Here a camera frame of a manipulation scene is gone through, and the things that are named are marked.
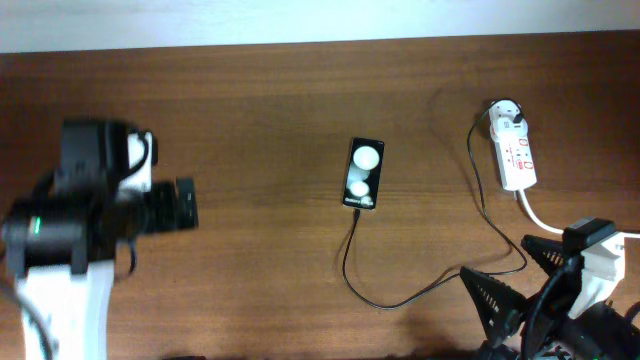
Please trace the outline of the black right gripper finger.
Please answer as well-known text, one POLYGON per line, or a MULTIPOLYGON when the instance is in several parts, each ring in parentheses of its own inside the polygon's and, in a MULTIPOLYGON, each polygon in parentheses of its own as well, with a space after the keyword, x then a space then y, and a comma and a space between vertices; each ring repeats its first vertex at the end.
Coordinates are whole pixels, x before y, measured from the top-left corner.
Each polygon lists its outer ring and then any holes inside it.
POLYGON ((521 245, 548 276, 551 276, 565 263, 563 246, 560 241, 525 235, 521 245))
POLYGON ((495 278, 468 267, 460 277, 473 300, 488 345, 498 348, 513 336, 524 321, 527 298, 495 278))

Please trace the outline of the black smartphone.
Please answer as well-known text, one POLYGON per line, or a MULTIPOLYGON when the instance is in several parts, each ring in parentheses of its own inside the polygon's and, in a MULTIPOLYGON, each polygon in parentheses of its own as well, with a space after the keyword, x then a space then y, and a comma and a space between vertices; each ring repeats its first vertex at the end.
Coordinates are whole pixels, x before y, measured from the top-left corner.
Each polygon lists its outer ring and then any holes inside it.
POLYGON ((354 137, 351 140, 341 203, 362 211, 374 211, 380 187, 385 143, 354 137))

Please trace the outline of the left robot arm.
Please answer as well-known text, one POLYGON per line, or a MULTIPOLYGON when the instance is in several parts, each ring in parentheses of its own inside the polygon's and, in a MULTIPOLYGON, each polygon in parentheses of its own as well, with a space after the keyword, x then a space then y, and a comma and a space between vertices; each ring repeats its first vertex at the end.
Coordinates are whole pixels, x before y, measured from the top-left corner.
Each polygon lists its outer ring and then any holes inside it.
POLYGON ((6 287, 29 359, 104 359, 119 246, 198 226, 190 178, 155 182, 158 141, 119 120, 67 119, 60 163, 17 199, 1 225, 6 287))

